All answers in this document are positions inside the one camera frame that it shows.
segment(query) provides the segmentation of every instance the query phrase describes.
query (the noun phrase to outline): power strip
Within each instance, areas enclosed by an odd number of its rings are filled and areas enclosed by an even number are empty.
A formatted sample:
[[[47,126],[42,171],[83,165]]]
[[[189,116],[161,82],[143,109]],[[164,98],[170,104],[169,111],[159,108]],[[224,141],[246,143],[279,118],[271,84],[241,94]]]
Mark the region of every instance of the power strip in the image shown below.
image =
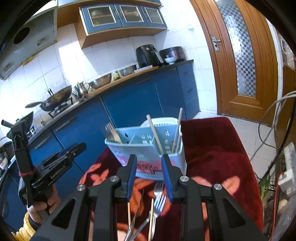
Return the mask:
[[[291,180],[291,178],[287,179],[287,184],[288,186],[290,186],[289,188],[287,188],[287,185],[285,186],[284,189],[287,189],[287,195],[288,196],[292,196],[294,194],[296,194],[296,150],[295,150],[295,146],[293,144],[293,142],[291,142],[289,145],[287,145],[284,148],[284,155],[285,155],[285,161],[286,161],[286,170],[287,172],[285,172],[284,176],[290,176],[288,175],[288,173],[291,171],[289,171],[290,169],[292,169],[293,174],[292,176],[294,176],[294,180]]]

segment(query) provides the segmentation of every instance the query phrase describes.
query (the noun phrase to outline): small white bowl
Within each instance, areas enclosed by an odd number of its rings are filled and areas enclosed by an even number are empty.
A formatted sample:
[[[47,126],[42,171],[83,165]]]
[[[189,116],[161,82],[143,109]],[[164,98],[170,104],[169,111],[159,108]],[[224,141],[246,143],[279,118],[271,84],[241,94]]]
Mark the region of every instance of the small white bowl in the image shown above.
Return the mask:
[[[177,61],[177,57],[165,58],[165,62],[168,64],[174,64]]]

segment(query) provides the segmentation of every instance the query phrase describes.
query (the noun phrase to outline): stove burner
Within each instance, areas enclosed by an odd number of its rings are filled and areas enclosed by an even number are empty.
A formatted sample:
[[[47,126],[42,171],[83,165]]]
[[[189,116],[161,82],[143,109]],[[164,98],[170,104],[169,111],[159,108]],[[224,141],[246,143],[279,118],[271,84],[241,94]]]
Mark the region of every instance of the stove burner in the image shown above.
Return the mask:
[[[67,109],[69,106],[73,104],[73,99],[70,97],[68,100],[66,100],[64,103],[61,103],[58,107],[56,107],[52,112],[49,112],[49,116],[51,118],[56,117],[59,113],[63,112],[65,109]]]

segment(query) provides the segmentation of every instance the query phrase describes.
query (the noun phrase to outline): chopstick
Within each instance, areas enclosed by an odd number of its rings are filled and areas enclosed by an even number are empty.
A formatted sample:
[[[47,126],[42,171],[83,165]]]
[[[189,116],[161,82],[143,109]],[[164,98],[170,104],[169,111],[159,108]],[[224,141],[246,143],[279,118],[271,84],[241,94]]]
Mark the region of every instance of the chopstick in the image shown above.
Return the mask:
[[[158,135],[157,135],[157,132],[156,132],[156,130],[155,130],[155,127],[154,127],[154,125],[153,125],[153,123],[152,123],[151,117],[150,117],[150,115],[146,115],[146,117],[147,117],[147,120],[148,120],[148,122],[149,122],[149,125],[150,125],[150,128],[151,128],[151,130],[152,130],[152,133],[153,133],[153,135],[154,135],[154,138],[155,138],[155,140],[156,140],[156,143],[157,143],[157,145],[158,145],[159,151],[160,151],[161,154],[163,154],[163,153],[164,153],[164,152],[163,152],[163,148],[162,148],[162,146],[161,146],[161,144],[160,144],[160,140],[159,140],[159,138],[158,138]]]
[[[128,202],[128,226],[131,226],[131,204]]]
[[[148,241],[151,241],[151,234],[152,234],[152,223],[153,223],[153,211],[154,211],[154,198],[151,199],[151,210],[150,210],[150,223],[149,223],[149,234],[148,234]]]
[[[179,133],[179,128],[180,128],[182,113],[183,113],[183,108],[180,108],[177,129],[176,129],[176,133],[175,133],[175,137],[174,137],[174,143],[173,143],[173,147],[172,147],[172,153],[175,153],[175,150],[177,148],[177,145],[176,145],[177,143],[176,142],[177,142],[177,138],[178,138],[178,133]]]
[[[183,134],[182,132],[179,134],[179,137],[178,137],[178,142],[177,142],[177,145],[176,145],[176,150],[175,150],[175,153],[178,152],[178,147],[180,145],[180,142],[181,142],[181,138],[182,138]]]

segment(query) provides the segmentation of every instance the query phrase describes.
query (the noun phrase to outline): human hand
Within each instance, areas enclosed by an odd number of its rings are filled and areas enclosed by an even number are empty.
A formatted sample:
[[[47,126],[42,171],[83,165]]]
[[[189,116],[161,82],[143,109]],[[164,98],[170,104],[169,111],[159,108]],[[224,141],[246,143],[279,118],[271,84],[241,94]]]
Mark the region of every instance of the human hand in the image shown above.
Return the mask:
[[[58,196],[56,186],[52,186],[52,195],[48,198],[47,204],[45,202],[34,202],[32,206],[27,206],[27,211],[32,220],[38,224],[42,224],[44,221],[39,215],[38,211],[45,210],[47,205],[50,206],[49,213],[51,214],[61,203],[61,199]]]

